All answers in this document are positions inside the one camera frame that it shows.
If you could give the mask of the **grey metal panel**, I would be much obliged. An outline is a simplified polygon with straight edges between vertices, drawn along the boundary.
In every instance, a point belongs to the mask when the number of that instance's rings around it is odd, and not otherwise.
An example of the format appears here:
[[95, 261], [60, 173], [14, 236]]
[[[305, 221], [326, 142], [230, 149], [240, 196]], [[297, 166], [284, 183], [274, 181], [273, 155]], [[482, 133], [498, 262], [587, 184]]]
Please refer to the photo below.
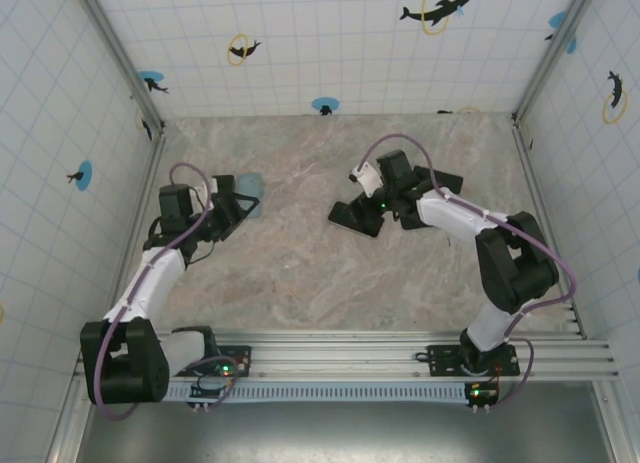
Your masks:
[[209, 413], [149, 405], [94, 417], [79, 463], [610, 463], [590, 395], [551, 388], [504, 409], [458, 405], [283, 403]]

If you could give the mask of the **aluminium corner post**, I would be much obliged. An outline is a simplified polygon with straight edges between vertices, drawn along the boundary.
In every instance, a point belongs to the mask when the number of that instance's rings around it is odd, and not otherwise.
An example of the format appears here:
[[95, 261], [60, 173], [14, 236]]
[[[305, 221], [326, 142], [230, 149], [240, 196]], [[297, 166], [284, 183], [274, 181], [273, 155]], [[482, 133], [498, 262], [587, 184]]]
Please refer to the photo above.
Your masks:
[[132, 99], [138, 105], [144, 121], [152, 132], [161, 135], [164, 129], [162, 117], [153, 103], [147, 87], [143, 84], [125, 47], [116, 34], [99, 0], [79, 0], [83, 10], [113, 59], [116, 68], [129, 89]]
[[566, 49], [576, 36], [578, 26], [593, 0], [572, 0], [565, 11], [565, 16], [554, 32], [550, 46], [542, 60], [536, 67], [525, 92], [512, 113], [512, 120], [516, 127], [520, 127], [531, 112], [537, 98], [544, 89], [557, 63], [566, 53]]

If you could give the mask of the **small black circuit board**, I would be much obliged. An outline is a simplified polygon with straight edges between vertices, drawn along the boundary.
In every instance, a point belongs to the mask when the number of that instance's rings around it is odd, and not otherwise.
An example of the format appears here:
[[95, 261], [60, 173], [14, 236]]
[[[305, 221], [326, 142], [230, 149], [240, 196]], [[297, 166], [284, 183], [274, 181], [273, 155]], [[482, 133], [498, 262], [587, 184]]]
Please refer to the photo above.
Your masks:
[[464, 390], [468, 406], [471, 408], [493, 406], [499, 400], [499, 384], [495, 382], [469, 383], [465, 385]]
[[225, 383], [211, 386], [202, 381], [196, 381], [190, 387], [189, 404], [195, 407], [199, 404], [202, 407], [216, 407], [231, 396], [235, 389], [236, 381], [229, 380]]

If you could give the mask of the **black smartphone silver edge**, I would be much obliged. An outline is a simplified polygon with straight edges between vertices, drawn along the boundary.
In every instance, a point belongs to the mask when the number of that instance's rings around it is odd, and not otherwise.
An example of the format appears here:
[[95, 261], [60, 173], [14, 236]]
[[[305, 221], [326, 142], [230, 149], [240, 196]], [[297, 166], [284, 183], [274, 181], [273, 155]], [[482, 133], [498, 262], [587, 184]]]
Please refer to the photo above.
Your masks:
[[[379, 230], [356, 230], [354, 228], [354, 217], [359, 214], [379, 214], [380, 229]], [[374, 210], [373, 212], [352, 212], [348, 208], [348, 204], [343, 202], [336, 202], [334, 204], [328, 216], [328, 220], [335, 225], [338, 225], [342, 228], [348, 229], [352, 232], [358, 233], [360, 235], [363, 235], [369, 238], [377, 238], [384, 224], [384, 216], [381, 213], [379, 213], [377, 210]]]

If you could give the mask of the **aluminium frame leg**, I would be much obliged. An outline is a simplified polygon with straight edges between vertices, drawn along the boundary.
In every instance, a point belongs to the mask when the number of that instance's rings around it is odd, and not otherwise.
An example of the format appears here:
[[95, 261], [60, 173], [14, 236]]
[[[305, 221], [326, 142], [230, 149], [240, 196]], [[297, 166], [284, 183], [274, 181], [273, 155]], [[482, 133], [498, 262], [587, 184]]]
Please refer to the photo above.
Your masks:
[[594, 395], [600, 412], [611, 463], [640, 463], [640, 428], [621, 381], [596, 381]]
[[46, 463], [77, 463], [92, 407], [85, 382], [74, 377], [64, 400]]

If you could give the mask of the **light blue phone case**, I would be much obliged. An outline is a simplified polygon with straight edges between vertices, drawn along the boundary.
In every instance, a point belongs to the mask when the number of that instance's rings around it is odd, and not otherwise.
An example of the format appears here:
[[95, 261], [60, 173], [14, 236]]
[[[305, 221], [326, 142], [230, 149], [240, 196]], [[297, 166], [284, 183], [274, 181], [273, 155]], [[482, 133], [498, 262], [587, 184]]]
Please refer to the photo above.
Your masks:
[[264, 181], [260, 173], [247, 173], [237, 177], [237, 194], [254, 196], [260, 200], [260, 216], [262, 214], [262, 201], [264, 198]]

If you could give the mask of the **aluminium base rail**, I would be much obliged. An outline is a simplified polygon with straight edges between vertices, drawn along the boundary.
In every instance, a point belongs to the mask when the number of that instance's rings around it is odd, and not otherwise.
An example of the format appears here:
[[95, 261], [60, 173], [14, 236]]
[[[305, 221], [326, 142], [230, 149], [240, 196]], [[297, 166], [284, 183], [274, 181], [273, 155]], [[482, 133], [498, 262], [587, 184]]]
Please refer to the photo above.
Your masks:
[[[452, 332], [223, 330], [214, 331], [221, 345], [252, 348], [250, 381], [410, 381], [427, 379], [426, 364], [413, 355], [432, 344], [459, 343]], [[610, 345], [571, 333], [518, 333], [512, 338], [519, 366], [534, 347], [529, 381], [612, 381], [619, 367]]]

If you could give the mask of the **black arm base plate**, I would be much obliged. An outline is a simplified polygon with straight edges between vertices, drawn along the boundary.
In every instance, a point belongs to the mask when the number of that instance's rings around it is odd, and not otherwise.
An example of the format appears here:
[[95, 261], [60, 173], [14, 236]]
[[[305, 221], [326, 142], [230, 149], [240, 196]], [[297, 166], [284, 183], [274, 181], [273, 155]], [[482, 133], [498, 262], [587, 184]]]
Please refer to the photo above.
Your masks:
[[[239, 377], [248, 377], [251, 366], [252, 347], [248, 345], [219, 345], [218, 355], [232, 359]], [[186, 368], [178, 373], [179, 377], [232, 377], [234, 369], [227, 360], [205, 363]]]
[[489, 352], [474, 347], [437, 344], [427, 347], [430, 375], [437, 377], [493, 376], [497, 370], [502, 376], [521, 374], [515, 347], [502, 344]]

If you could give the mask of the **aluminium side rail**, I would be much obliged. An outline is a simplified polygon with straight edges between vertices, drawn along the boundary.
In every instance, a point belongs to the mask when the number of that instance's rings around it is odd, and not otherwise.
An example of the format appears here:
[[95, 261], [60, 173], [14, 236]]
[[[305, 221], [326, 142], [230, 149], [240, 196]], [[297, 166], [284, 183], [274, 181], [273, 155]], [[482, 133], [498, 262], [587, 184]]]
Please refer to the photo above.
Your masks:
[[[512, 135], [522, 169], [523, 183], [521, 186], [527, 190], [527, 194], [523, 195], [518, 202], [522, 204], [524, 211], [531, 213], [536, 219], [544, 237], [545, 245], [554, 254], [563, 259], [542, 198], [541, 178], [534, 171], [532, 157], [529, 152], [529, 143], [524, 138], [523, 130], [516, 125], [512, 126]], [[571, 338], [587, 338], [575, 306], [574, 296], [554, 305], [534, 309], [523, 316], [515, 327], [514, 333], [520, 335], [525, 332], [531, 334], [557, 333], [557, 338], [559, 338], [560, 334]]]
[[129, 225], [127, 238], [125, 239], [125, 248], [123, 256], [120, 259], [118, 274], [110, 296], [112, 297], [112, 306], [106, 312], [106, 319], [111, 322], [121, 309], [119, 300], [129, 286], [131, 277], [136, 273], [139, 265], [136, 259], [136, 248], [138, 238], [141, 234], [141, 228], [144, 220], [146, 207], [150, 198], [153, 181], [157, 175], [162, 153], [166, 144], [166, 135], [164, 131], [151, 142], [151, 152], [149, 160], [142, 173], [141, 186], [135, 200], [134, 214]]

